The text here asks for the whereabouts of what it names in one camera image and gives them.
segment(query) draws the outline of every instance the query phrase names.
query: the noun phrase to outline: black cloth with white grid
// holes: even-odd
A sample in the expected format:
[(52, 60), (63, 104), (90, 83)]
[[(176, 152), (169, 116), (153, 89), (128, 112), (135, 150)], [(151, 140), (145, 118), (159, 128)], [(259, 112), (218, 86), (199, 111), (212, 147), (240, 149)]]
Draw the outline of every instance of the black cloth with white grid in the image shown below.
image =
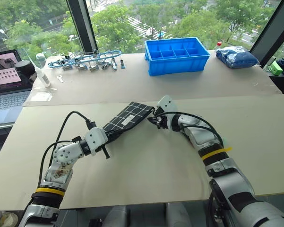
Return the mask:
[(131, 102), (117, 116), (115, 116), (103, 129), (105, 132), (131, 129), (145, 119), (153, 110), (152, 106)]

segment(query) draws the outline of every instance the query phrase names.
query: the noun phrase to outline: yellow cable tie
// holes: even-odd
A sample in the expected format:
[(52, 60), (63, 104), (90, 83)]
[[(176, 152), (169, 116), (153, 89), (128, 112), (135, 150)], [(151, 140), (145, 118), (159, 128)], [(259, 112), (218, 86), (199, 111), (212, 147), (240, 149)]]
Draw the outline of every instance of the yellow cable tie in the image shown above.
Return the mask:
[(54, 193), (54, 194), (58, 194), (61, 196), (65, 195), (65, 192), (56, 190), (56, 189), (52, 189), (52, 188), (37, 188), (36, 192), (50, 192), (50, 193)]
[(218, 150), (212, 151), (212, 152), (204, 155), (202, 157), (202, 160), (204, 161), (206, 158), (209, 158), (209, 157), (211, 157), (213, 155), (216, 155), (216, 154), (219, 154), (219, 153), (222, 153), (222, 152), (228, 152), (229, 150), (232, 150), (232, 147), (222, 148), (222, 149), (218, 149)]

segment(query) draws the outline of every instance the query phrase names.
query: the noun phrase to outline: green object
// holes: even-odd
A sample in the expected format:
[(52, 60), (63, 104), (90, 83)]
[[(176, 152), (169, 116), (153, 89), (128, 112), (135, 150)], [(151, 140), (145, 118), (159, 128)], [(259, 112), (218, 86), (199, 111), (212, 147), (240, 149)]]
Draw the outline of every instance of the green object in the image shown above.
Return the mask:
[(274, 61), (272, 64), (271, 64), (271, 72), (278, 76), (279, 74), (282, 73), (282, 68), (276, 63), (276, 61)]

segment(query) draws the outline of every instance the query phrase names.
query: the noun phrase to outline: table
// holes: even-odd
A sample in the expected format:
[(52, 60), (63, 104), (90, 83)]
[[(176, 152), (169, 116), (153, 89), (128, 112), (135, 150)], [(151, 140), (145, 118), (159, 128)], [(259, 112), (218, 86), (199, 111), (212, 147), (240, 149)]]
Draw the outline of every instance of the table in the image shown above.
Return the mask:
[[(37, 80), (24, 106), (157, 101), (166, 93), (173, 99), (281, 94), (259, 66), (230, 69), (213, 51), (209, 53), (204, 71), (154, 77), (148, 74), (149, 66), (143, 53), (123, 54), (126, 69), (119, 67), (117, 71), (111, 67), (92, 73), (44, 69), (51, 88), (44, 89)], [(63, 76), (64, 83), (59, 82), (58, 75)], [(50, 102), (30, 101), (35, 94), (44, 91), (52, 94)]]
[[(233, 147), (233, 157), (256, 195), (284, 192), (284, 95), (175, 100), (202, 115)], [(155, 105), (156, 102), (144, 102)], [(24, 107), (0, 152), (0, 210), (22, 210), (35, 191), (43, 151), (72, 110), (104, 126), (127, 103)], [(61, 139), (86, 133), (72, 116)], [(144, 120), (107, 146), (78, 160), (62, 209), (120, 204), (195, 201), (209, 196), (209, 177), (190, 143)]]

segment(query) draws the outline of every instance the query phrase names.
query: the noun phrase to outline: white label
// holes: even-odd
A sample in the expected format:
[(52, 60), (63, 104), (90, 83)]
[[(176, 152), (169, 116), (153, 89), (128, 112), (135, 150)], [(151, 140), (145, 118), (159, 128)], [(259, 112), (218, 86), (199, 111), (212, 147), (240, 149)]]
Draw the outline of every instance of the white label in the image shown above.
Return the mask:
[(121, 124), (127, 125), (133, 118), (134, 118), (133, 115), (129, 115)]

